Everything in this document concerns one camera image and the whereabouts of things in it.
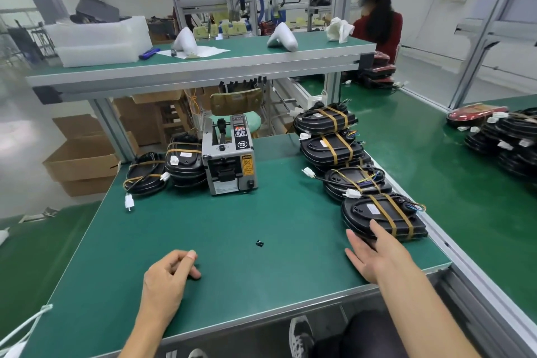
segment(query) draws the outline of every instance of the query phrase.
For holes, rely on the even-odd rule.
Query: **white plastic container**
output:
[[[134,63],[152,48],[145,17],[118,23],[45,26],[64,67]]]

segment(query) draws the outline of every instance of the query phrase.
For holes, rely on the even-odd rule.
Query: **left hand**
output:
[[[147,270],[137,323],[156,326],[164,332],[183,299],[187,277],[201,277],[194,266],[197,258],[195,251],[172,251]]]

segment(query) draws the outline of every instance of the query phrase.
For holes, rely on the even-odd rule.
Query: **red sweater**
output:
[[[375,41],[371,39],[370,36],[367,35],[366,32],[366,24],[369,20],[369,16],[364,16],[359,20],[356,20],[354,22],[354,31],[352,32],[352,36],[356,38],[361,38],[362,40],[366,40],[369,42],[374,43]],[[377,44],[376,50],[383,52],[384,54],[387,54],[390,56],[390,63],[395,62],[395,56],[397,54],[397,46],[399,46],[399,42],[401,41],[401,31],[403,30],[403,16],[400,15],[400,13],[394,13],[394,21],[392,24],[392,33],[390,34],[390,38],[388,41],[384,44]]]

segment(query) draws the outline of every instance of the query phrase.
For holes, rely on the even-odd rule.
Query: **green workbench mat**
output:
[[[23,357],[89,357],[119,350],[133,325],[149,266],[195,249],[173,336],[366,284],[346,258],[339,204],[304,176],[296,135],[254,140],[259,188],[212,197],[168,187],[124,208],[123,168],[106,195]],[[263,247],[256,246],[261,240]],[[407,244],[422,268],[449,260],[432,240]]]
[[[297,32],[294,33],[296,40],[299,43],[298,51],[311,51],[311,50],[323,50],[323,49],[335,49],[340,48],[341,45],[335,42],[329,42],[326,38],[326,33],[324,31],[313,31],[313,32]],[[216,56],[209,56],[206,58],[195,58],[188,60],[181,60],[180,58],[174,58],[171,56],[164,56],[162,54],[155,54],[148,60],[140,60],[136,63],[120,63],[120,64],[108,64],[108,65],[94,65],[89,67],[72,67],[72,68],[63,68],[61,66],[57,67],[45,67],[43,69],[36,70],[32,73],[29,73],[28,76],[47,76],[52,74],[67,74],[72,72],[86,72],[86,71],[97,71],[97,70],[115,70],[131,67],[147,67],[151,65],[159,64],[169,64],[169,63],[184,63],[188,65],[190,62],[195,61],[209,61],[209,60],[218,60],[224,58],[237,58],[242,56],[261,56],[261,55],[270,55],[277,53],[286,53],[288,52],[283,47],[269,48],[267,47],[267,41],[270,36],[259,36],[259,37],[234,37],[224,40],[212,40],[212,41],[199,41],[198,45],[205,45],[211,47],[217,47],[219,49],[229,50],[223,52]],[[356,45],[366,45],[371,44],[360,40],[358,38],[349,37],[348,42],[344,47],[352,47]],[[160,48],[161,50],[169,50],[171,44],[159,44],[155,47]]]
[[[304,78],[319,95],[319,78]],[[446,114],[402,91],[341,86],[341,99],[359,118],[353,129],[367,152],[478,266],[537,322],[537,197],[503,172],[495,158],[464,144],[466,132],[446,125]],[[517,98],[488,103],[527,108]]]
[[[18,224],[18,216],[0,222],[10,227],[0,246],[0,339],[47,303],[99,205],[70,206],[42,221]]]

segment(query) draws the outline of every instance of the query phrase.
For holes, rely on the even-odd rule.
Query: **person's hand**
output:
[[[164,332],[183,299],[187,277],[201,277],[194,266],[197,258],[195,251],[172,251],[147,270],[137,322]]]
[[[378,284],[378,278],[392,268],[414,265],[405,247],[374,219],[369,223],[369,227],[377,237],[373,248],[351,230],[346,231],[353,250],[346,248],[345,253],[365,280]]]

